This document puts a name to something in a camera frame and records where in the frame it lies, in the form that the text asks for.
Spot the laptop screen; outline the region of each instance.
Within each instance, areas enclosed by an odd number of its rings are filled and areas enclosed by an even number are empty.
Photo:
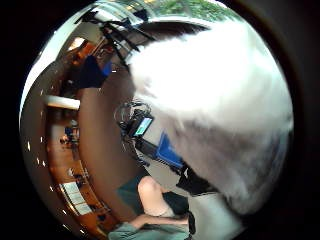
[[[137,130],[135,131],[135,133],[133,134],[134,137],[139,137],[142,136],[146,130],[148,129],[148,127],[150,126],[151,122],[152,122],[153,118],[150,117],[145,117],[140,125],[138,126]]]

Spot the dog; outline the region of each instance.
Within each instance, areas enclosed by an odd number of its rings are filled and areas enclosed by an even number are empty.
[[[277,60],[244,20],[159,40],[131,59],[136,97],[177,154],[239,214],[253,214],[280,176],[293,128]]]

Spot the white fluffy fur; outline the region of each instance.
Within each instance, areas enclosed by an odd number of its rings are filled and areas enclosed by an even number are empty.
[[[256,198],[265,197],[279,175],[278,170],[264,174],[263,168],[271,160],[260,163],[257,156],[261,153],[265,159],[271,139],[292,128],[292,105],[284,77],[258,34],[245,22],[226,20],[214,23],[208,31],[152,43],[131,62],[136,96],[152,105],[176,151],[196,173],[233,198],[238,212],[256,211],[262,205],[260,199],[247,206],[237,204],[246,204],[255,194]],[[201,136],[184,135],[186,127],[203,133],[219,129],[231,137],[219,143],[206,136],[207,147],[201,145],[190,152],[182,143],[190,149],[192,141]],[[232,142],[234,135],[241,136],[242,143],[250,142],[252,149],[245,153],[235,147],[222,151],[221,145]],[[262,143],[255,144],[252,139]],[[210,152],[215,147],[218,151]],[[281,168],[282,160],[277,161]],[[252,170],[252,175],[246,175],[247,168],[258,169],[258,173]],[[212,176],[217,169],[220,173]],[[263,182],[269,185],[257,187]]]

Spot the fisheye lens view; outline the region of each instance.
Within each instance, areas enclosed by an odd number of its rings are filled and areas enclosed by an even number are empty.
[[[229,240],[254,227],[288,164],[295,109],[273,42],[228,2],[92,1],[48,31],[19,137],[61,230]]]

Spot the knee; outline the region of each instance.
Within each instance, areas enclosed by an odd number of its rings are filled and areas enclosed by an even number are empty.
[[[153,192],[160,190],[160,185],[151,177],[145,176],[143,177],[138,184],[138,192]]]

